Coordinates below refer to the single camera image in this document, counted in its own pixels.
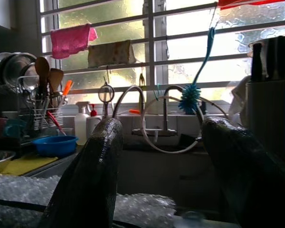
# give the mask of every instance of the white bottle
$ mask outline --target white bottle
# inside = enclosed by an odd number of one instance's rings
[[[89,115],[86,114],[86,106],[88,102],[77,102],[79,113],[75,116],[75,135],[78,137],[77,145],[84,145],[86,143],[86,119]]]
[[[95,104],[91,104],[92,111],[90,113],[90,117],[86,119],[86,138],[88,139],[92,134],[96,126],[100,123],[102,120],[101,116],[97,115],[97,111],[94,110]]]

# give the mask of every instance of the pink cloth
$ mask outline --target pink cloth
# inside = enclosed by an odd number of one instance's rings
[[[87,48],[88,42],[97,39],[90,24],[51,31],[52,57],[62,59]]]

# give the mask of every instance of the soap dispenser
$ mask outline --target soap dispenser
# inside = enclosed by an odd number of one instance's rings
[[[86,109],[89,110],[89,102],[77,102],[79,113],[75,116],[75,135],[78,137],[77,144],[84,145],[86,143],[86,119],[89,117],[86,114]]]
[[[102,120],[101,116],[97,115],[97,111],[94,110],[95,104],[90,104],[92,111],[90,117],[86,119],[86,138],[88,139],[92,134],[96,126]]]

